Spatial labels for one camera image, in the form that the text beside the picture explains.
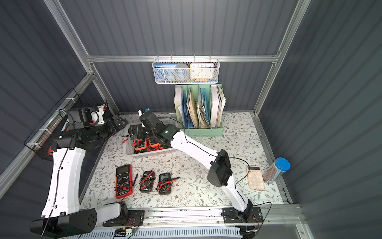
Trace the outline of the orange multimeter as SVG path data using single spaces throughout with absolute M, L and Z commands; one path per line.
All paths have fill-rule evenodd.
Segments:
M 148 141 L 148 151 L 157 151 L 163 148 L 162 145 L 154 139 L 148 138 L 147 141 Z
M 132 145 L 134 147 L 134 154 L 144 153 L 148 148 L 146 139 L 134 139 Z

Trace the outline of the white plastic basket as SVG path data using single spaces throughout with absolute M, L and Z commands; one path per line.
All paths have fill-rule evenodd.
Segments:
M 143 152 L 143 153 L 134 153 L 135 148 L 132 145 L 133 141 L 130 138 L 130 135 L 128 133 L 128 130 L 130 126 L 136 125 L 138 123 L 129 123 L 125 128 L 124 128 L 124 134 L 127 135 L 127 140 L 125 143 L 122 143 L 121 145 L 123 146 L 123 153 L 125 156 L 131 156 L 133 158 L 139 158 L 139 157 L 146 157 L 146 156 L 157 156 L 161 154 L 166 154 L 166 153 L 173 153 L 176 152 L 177 150 L 174 148 L 166 148 L 166 149 L 161 149 L 161 150 L 155 150 L 155 151 L 148 151 L 148 152 Z

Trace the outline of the small black multimeter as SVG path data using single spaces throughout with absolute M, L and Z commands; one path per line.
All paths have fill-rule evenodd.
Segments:
M 168 195 L 171 193 L 172 185 L 175 181 L 180 179 L 180 177 L 172 178 L 170 173 L 162 173 L 159 175 L 159 182 L 157 184 L 156 190 L 159 195 Z
M 153 170 L 145 171 L 139 182 L 139 190 L 141 193 L 152 192 L 155 181 L 155 172 Z

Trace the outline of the red multimeter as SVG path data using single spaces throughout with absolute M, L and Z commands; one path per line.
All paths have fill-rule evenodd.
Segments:
M 116 185 L 114 187 L 116 199 L 122 200 L 132 195 L 137 176 L 138 174 L 136 174 L 135 179 L 132 179 L 131 164 L 125 164 L 116 169 Z

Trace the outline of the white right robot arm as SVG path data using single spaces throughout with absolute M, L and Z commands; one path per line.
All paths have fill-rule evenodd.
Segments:
M 253 203 L 238 188 L 231 170 L 231 157 L 225 150 L 216 151 L 208 148 L 186 135 L 173 124 L 164 124 L 149 109 L 139 109 L 139 120 L 143 129 L 138 133 L 145 138 L 153 138 L 163 146 L 177 149 L 199 163 L 207 170 L 207 180 L 215 187 L 221 188 L 230 199 L 236 211 L 234 218 L 247 222 L 252 217 Z

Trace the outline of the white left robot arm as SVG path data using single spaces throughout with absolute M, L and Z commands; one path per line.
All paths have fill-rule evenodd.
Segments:
M 106 108 L 103 104 L 66 112 L 67 131 L 60 132 L 52 143 L 53 171 L 48 198 L 41 218 L 31 222 L 32 233 L 60 239 L 90 233 L 103 223 L 115 226 L 127 222 L 128 209 L 122 202 L 80 210 L 79 183 L 86 152 L 122 129 L 117 117 L 104 117 Z

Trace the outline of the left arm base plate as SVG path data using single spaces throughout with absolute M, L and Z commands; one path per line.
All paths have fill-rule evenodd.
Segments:
M 145 210 L 128 209 L 125 202 L 118 202 L 120 215 L 102 224 L 103 227 L 138 227 L 143 225 Z

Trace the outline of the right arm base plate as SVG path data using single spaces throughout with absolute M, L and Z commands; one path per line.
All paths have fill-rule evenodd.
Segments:
M 238 223 L 262 223 L 264 221 L 263 213 L 260 207 L 252 207 L 247 213 L 240 212 L 233 207 L 223 208 L 221 216 L 226 224 Z

